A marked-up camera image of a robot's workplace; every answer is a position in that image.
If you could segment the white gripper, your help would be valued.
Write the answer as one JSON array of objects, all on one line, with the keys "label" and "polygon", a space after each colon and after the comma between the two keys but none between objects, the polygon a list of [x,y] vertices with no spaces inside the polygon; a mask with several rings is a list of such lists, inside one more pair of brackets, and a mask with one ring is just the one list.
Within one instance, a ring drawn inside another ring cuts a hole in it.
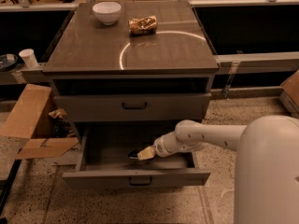
[{"label": "white gripper", "polygon": [[165,148],[164,138],[162,136],[154,141],[153,147],[146,147],[137,153],[137,157],[140,161],[150,160],[156,155],[163,158],[169,156],[169,152]]}]

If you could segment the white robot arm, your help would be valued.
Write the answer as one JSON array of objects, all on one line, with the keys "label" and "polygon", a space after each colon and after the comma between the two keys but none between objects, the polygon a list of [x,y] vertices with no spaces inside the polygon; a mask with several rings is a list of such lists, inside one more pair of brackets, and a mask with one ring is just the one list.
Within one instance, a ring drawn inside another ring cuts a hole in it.
[{"label": "white robot arm", "polygon": [[299,119],[272,115],[248,125],[183,120],[137,158],[168,157],[204,143],[236,153],[234,224],[299,224]]}]

